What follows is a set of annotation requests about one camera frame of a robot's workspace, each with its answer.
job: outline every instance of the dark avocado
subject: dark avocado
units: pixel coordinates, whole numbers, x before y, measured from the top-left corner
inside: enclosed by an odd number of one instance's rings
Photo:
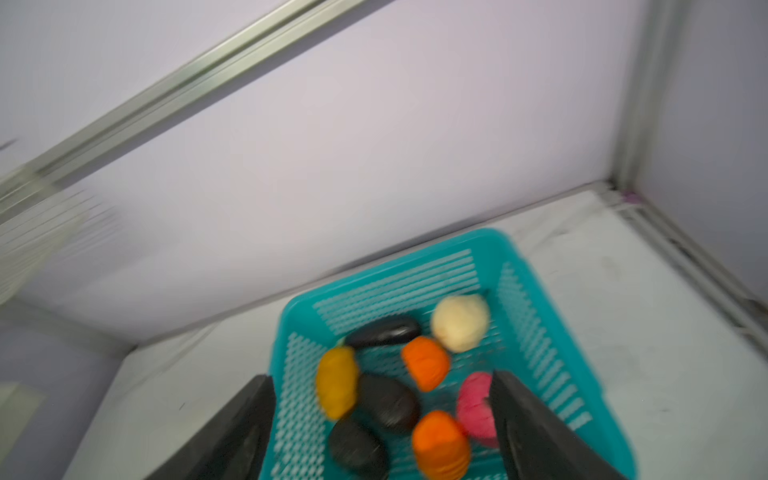
[[[357,382],[358,408],[387,432],[408,435],[422,416],[419,397],[397,379],[363,373]]]
[[[422,326],[410,315],[392,315],[366,323],[346,336],[344,343],[354,349],[400,345],[422,334]]]
[[[389,454],[384,443],[348,416],[333,426],[328,435],[328,452],[340,467],[366,480],[389,477]]]

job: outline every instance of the white tabletop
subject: white tabletop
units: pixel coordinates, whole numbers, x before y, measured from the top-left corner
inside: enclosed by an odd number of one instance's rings
[[[768,366],[597,194],[485,226],[513,239],[554,300],[640,478],[768,478]],[[266,372],[289,300],[130,354],[65,478],[151,473]]]

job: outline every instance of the plastic toy fruit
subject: plastic toy fruit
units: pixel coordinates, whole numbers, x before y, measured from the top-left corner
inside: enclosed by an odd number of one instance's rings
[[[410,315],[392,315],[367,323],[344,339],[354,349],[400,345],[422,334],[422,326]]]
[[[425,415],[411,442],[416,464],[429,480],[459,480],[467,473],[472,459],[469,440],[447,412]]]
[[[338,420],[355,407],[359,375],[352,347],[337,346],[320,359],[315,378],[317,400],[329,419]]]
[[[419,397],[405,383],[363,373],[357,383],[358,410],[391,433],[408,435],[422,415]]]
[[[486,447],[498,448],[496,425],[488,399],[491,392],[490,373],[472,373],[462,383],[456,403],[456,419],[470,437]]]
[[[417,336],[400,352],[408,373],[422,392],[436,389],[451,369],[451,357],[435,340]]]
[[[480,345],[488,332],[491,310],[482,295],[447,296],[432,312],[432,335],[454,353]]]
[[[328,453],[340,467],[370,480],[389,477],[389,454],[376,435],[350,417],[339,420],[328,435]]]

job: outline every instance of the teal plastic basket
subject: teal plastic basket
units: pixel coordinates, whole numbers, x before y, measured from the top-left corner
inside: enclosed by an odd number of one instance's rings
[[[421,393],[424,413],[455,413],[458,389],[473,372],[512,371],[572,430],[630,480],[636,478],[627,440],[606,407],[598,381],[526,262],[507,237],[475,230],[322,286],[293,299],[283,311],[270,375],[276,415],[261,478],[313,480],[355,478],[326,454],[333,423],[317,403],[315,374],[320,357],[357,327],[394,313],[411,313],[429,334],[429,317],[448,295],[482,293],[491,325],[481,345],[452,356],[452,369],[436,390]],[[358,355],[367,372],[414,385],[401,346]],[[417,479],[408,436],[383,435],[391,458],[390,478]],[[496,449],[473,445],[465,478],[507,478]]]

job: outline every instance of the pink fruit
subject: pink fruit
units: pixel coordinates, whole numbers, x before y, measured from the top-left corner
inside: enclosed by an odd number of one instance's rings
[[[488,394],[491,392],[491,374],[475,372],[458,391],[456,419],[470,437],[486,447],[498,448],[496,426]]]

